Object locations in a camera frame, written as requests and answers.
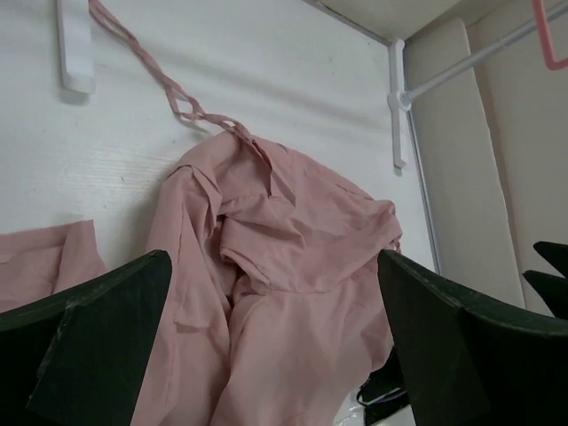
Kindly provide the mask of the pink trousers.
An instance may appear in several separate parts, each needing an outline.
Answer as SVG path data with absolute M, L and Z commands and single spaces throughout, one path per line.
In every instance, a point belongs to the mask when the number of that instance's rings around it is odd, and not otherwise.
M 146 253 L 172 274 L 128 425 L 329 425 L 391 353 L 394 205 L 248 133 L 221 128 L 162 183 Z M 109 272 L 91 221 L 5 234 L 1 315 Z

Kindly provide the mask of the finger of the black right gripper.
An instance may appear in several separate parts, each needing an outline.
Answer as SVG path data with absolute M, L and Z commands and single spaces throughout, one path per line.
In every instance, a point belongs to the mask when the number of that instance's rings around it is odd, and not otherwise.
M 566 316 L 568 309 L 567 245 L 538 241 L 533 244 L 533 248 L 560 273 L 560 276 L 534 270 L 525 271 L 523 276 L 554 316 Z

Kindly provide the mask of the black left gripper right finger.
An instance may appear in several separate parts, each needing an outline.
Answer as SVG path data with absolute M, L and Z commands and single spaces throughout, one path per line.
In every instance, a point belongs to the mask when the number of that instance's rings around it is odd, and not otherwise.
M 378 279 L 418 425 L 565 425 L 567 321 L 504 303 L 394 250 Z

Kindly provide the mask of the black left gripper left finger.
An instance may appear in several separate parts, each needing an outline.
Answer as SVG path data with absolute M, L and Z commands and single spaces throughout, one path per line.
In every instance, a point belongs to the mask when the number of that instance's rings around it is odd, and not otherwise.
M 3 425 L 128 425 L 170 287 L 154 250 L 1 315 Z

